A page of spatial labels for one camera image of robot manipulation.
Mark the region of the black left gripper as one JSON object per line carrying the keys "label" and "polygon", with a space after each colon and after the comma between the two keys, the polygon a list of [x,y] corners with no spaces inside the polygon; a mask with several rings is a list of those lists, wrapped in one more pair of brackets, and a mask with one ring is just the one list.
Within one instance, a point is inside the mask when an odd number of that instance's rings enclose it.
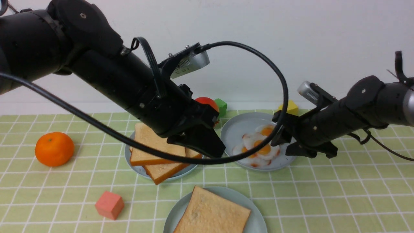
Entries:
{"label": "black left gripper", "polygon": [[219,112],[192,99],[186,85],[168,83],[166,92],[161,100],[172,104],[167,108],[170,125],[159,130],[158,135],[167,138],[170,144],[190,148],[209,158],[221,158],[226,147],[214,131]]}

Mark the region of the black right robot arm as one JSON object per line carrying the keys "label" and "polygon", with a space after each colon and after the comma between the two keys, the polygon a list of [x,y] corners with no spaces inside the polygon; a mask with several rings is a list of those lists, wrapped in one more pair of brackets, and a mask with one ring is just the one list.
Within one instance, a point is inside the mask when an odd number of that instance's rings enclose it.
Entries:
{"label": "black right robot arm", "polygon": [[346,97],[336,99],[305,81],[298,92],[315,104],[301,116],[287,114],[271,146],[288,144],[285,155],[315,158],[337,156],[332,141],[358,130],[385,129],[390,124],[413,126],[413,82],[385,84],[375,76],[358,81]]}

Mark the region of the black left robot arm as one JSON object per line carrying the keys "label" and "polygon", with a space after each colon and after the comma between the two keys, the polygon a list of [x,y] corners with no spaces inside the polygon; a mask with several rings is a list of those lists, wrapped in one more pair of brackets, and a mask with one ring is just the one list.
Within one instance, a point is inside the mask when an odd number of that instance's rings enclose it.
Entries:
{"label": "black left robot arm", "polygon": [[225,145],[213,129],[218,112],[170,79],[200,44],[148,66],[85,0],[52,0],[47,9],[3,16],[0,42],[1,72],[29,82],[77,75],[169,143],[222,157]]}

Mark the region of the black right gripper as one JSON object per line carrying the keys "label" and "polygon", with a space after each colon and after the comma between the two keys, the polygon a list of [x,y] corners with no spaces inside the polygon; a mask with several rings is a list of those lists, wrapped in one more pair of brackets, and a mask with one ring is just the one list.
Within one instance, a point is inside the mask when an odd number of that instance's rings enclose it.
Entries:
{"label": "black right gripper", "polygon": [[314,118],[285,114],[271,145],[288,144],[285,150],[287,156],[316,158],[318,153],[322,153],[327,158],[334,158],[338,148],[331,141]]}

